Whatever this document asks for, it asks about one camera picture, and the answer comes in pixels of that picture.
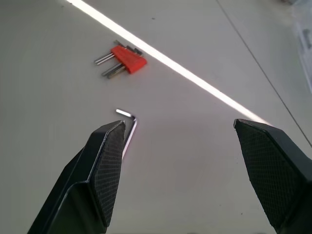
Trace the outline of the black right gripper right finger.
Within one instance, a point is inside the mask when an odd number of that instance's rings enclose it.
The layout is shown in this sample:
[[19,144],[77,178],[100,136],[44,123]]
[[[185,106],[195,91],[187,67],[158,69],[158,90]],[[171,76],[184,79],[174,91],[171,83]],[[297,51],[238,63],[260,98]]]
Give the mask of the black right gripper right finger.
[[312,159],[270,125],[234,121],[249,180],[277,234],[312,234]]

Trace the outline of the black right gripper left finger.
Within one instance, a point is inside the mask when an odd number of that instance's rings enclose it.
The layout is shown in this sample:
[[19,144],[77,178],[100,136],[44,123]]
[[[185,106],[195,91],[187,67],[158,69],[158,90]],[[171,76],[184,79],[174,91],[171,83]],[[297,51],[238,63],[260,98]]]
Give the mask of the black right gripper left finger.
[[96,129],[64,167],[27,234],[106,234],[120,180],[125,122]]

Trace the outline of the red hex key holder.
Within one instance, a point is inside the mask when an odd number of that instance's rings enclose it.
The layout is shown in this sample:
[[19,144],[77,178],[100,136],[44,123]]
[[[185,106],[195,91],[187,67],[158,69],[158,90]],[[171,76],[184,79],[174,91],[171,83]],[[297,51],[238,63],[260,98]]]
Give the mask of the red hex key holder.
[[126,47],[117,45],[111,49],[116,59],[125,66],[129,74],[133,74],[147,64],[147,60]]

